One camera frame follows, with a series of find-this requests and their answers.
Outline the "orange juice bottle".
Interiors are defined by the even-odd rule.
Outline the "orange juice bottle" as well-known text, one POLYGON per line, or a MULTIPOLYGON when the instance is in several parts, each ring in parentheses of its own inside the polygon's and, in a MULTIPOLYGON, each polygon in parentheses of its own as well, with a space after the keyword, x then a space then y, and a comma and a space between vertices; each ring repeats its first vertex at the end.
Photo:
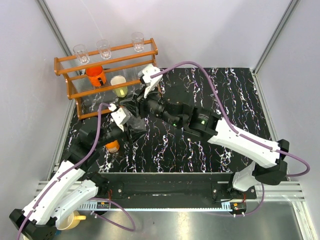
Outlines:
POLYGON ((110 153, 116 153, 120 149, 120 144, 117 140, 107 143, 105 145, 105 148, 108 150, 110 153))

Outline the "clear plastic bottle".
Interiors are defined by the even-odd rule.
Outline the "clear plastic bottle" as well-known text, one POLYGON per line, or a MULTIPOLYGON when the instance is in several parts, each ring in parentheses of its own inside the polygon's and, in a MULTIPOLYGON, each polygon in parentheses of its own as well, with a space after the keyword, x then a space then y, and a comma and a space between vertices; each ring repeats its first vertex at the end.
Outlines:
POLYGON ((131 116, 130 119, 126 122, 127 126, 130 127, 133 131, 144 131, 146 129, 145 121, 139 117, 131 116))

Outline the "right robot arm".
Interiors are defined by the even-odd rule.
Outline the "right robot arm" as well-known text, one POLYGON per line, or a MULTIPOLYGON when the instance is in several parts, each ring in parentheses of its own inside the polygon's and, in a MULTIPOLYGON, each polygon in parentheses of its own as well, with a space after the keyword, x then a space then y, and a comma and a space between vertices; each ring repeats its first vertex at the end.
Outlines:
POLYGON ((260 138, 234 126, 220 114, 185 102, 173 102, 157 91, 145 95, 143 89, 137 90, 120 104, 136 118, 153 115, 182 129, 187 137, 228 148, 251 159, 249 166, 230 177, 227 192, 232 198, 239 198, 256 184, 279 185, 287 175, 288 164, 280 151, 288 152, 290 144, 284 139, 260 138))

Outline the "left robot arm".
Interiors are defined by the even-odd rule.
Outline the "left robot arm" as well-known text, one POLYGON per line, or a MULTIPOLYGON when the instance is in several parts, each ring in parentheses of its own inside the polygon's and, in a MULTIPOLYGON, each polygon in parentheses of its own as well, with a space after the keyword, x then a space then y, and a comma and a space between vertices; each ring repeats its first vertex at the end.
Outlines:
POLYGON ((145 121, 141 118, 131 118, 122 125, 112 121, 106 128, 96 117, 86 119, 52 179, 32 202, 10 213, 17 235, 30 240, 51 240, 62 222, 81 204, 110 197, 109 180, 98 172, 89 172, 100 155, 99 149, 116 140, 135 142, 145 133, 145 121))

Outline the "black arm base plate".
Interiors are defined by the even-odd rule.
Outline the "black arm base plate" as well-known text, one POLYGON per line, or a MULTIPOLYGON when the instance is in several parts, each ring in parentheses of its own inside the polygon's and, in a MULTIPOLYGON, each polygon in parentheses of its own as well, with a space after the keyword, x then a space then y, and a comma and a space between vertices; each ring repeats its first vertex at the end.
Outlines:
POLYGON ((120 205, 124 202, 178 206, 213 206, 226 200, 256 200, 254 186, 245 193, 228 192, 231 173, 103 173, 105 194, 120 205))

